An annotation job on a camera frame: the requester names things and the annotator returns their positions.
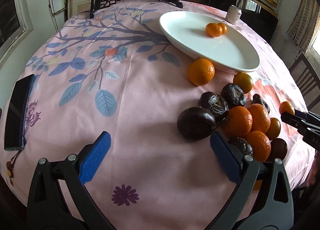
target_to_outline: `floral tablecloth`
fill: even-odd
[[[195,87],[187,78],[191,58],[168,42],[159,17],[177,7],[154,0],[124,0],[68,20],[28,61],[25,77],[34,73],[25,124],[27,145],[9,182],[4,151],[4,110],[0,132],[1,174],[27,204],[31,179],[41,157],[60,161],[93,143],[102,131],[111,149],[91,182],[85,184],[102,212],[117,229],[204,229],[229,198],[235,184],[221,170],[209,139],[187,143],[176,120],[196,106],[205,91],[220,93],[232,74],[217,70],[213,80]],[[224,21],[226,12],[184,2],[193,11]],[[306,111],[303,97],[283,61],[245,23],[232,25],[257,50],[261,67],[251,73],[254,87],[280,119],[279,104],[290,101]],[[314,149],[297,131],[282,123],[288,146],[284,160],[291,188],[306,178]],[[71,212],[80,218],[70,194],[62,190]],[[242,217],[248,215],[253,192]]]

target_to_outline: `orange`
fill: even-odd
[[[211,37],[219,37],[222,35],[222,27],[216,23],[209,23],[205,27],[205,32]]]
[[[282,102],[279,106],[279,113],[282,114],[284,112],[294,115],[294,108],[288,101]]]
[[[262,185],[262,180],[257,180],[253,186],[253,190],[260,190],[261,185]]]
[[[272,141],[276,138],[278,138],[281,131],[281,124],[277,118],[270,118],[270,127],[268,131],[266,132],[266,135],[268,136],[269,140]]]
[[[253,149],[253,157],[257,161],[266,161],[271,152],[271,143],[269,138],[260,131],[252,131],[245,140],[251,145]]]
[[[243,106],[231,108],[221,125],[222,131],[227,137],[244,138],[251,130],[252,115]]]
[[[233,77],[234,84],[238,85],[242,91],[247,94],[252,90],[253,81],[247,73],[238,73]]]
[[[214,77],[214,74],[215,69],[213,64],[204,58],[198,58],[193,61],[187,71],[189,80],[196,86],[208,84]]]
[[[252,115],[252,131],[266,133],[270,127],[270,116],[262,104],[252,104],[248,108]]]
[[[227,25],[224,23],[218,23],[218,25],[222,28],[222,34],[226,34],[228,31]]]

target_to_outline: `metal screw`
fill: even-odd
[[[253,157],[251,155],[244,156],[244,159],[248,162],[253,161]]]
[[[75,161],[76,158],[77,158],[77,155],[75,155],[75,154],[70,154],[70,155],[68,156],[68,160],[69,160],[69,161]]]
[[[275,162],[276,162],[276,164],[278,164],[278,165],[281,165],[281,164],[282,164],[282,161],[281,161],[281,159],[279,159],[279,158],[276,158],[276,159],[275,159]]]
[[[45,164],[45,158],[41,158],[41,159],[39,159],[39,164]]]

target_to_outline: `purple flower print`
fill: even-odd
[[[29,127],[32,127],[36,124],[38,120],[40,120],[41,112],[35,112],[36,106],[38,101],[34,101],[29,104],[27,108],[27,115],[26,115],[26,123],[25,123],[25,133],[28,131]]]
[[[139,200],[139,195],[136,193],[135,189],[131,189],[131,186],[125,187],[125,185],[122,185],[121,188],[116,186],[116,190],[113,192],[114,194],[112,195],[113,198],[111,200],[114,204],[118,204],[118,206],[123,204],[130,206],[130,202],[136,204],[137,200]]]

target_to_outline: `curtain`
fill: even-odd
[[[320,26],[320,7],[316,0],[301,0],[299,9],[288,29],[288,35],[306,53]]]

